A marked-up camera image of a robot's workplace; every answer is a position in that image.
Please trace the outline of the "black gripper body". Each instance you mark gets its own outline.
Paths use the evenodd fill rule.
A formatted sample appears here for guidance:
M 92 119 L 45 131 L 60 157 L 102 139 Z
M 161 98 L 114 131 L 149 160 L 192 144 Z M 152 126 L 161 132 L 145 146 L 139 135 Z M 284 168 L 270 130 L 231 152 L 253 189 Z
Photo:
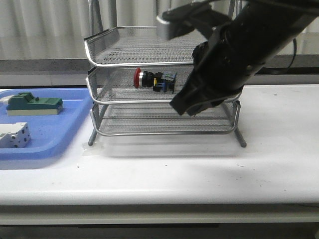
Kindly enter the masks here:
M 231 22 L 194 49 L 194 69 L 187 82 L 204 82 L 214 89 L 213 100 L 242 91 L 245 82 L 271 57 L 271 27 L 260 22 Z

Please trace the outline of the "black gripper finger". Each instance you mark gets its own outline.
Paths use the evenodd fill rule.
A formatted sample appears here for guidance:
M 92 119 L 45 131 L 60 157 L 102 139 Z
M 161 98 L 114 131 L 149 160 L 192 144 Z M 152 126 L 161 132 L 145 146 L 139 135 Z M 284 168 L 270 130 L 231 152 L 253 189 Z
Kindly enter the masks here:
M 207 102 L 207 103 L 203 103 L 194 107 L 189 108 L 186 112 L 189 116 L 195 116 L 196 114 L 205 111 L 207 109 L 210 108 L 214 108 L 216 106 L 219 106 L 220 104 L 224 103 L 224 102 L 231 102 L 236 100 L 239 97 L 239 94 L 237 95 L 232 95 L 229 98 L 225 98 L 222 100 L 217 100 L 217 101 L 213 101 L 213 102 Z
M 170 106 L 179 114 L 194 116 L 212 107 L 214 89 L 204 82 L 187 82 L 182 90 L 170 102 Z

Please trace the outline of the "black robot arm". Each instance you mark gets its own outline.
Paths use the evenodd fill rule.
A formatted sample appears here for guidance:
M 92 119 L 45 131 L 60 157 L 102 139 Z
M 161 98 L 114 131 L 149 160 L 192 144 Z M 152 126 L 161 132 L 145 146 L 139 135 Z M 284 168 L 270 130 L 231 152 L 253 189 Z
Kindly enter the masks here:
M 192 116 L 241 93 L 318 14 L 316 0 L 250 0 L 234 19 L 214 11 L 207 0 L 164 12 L 173 38 L 193 30 L 206 38 L 194 49 L 193 70 L 170 105 Z

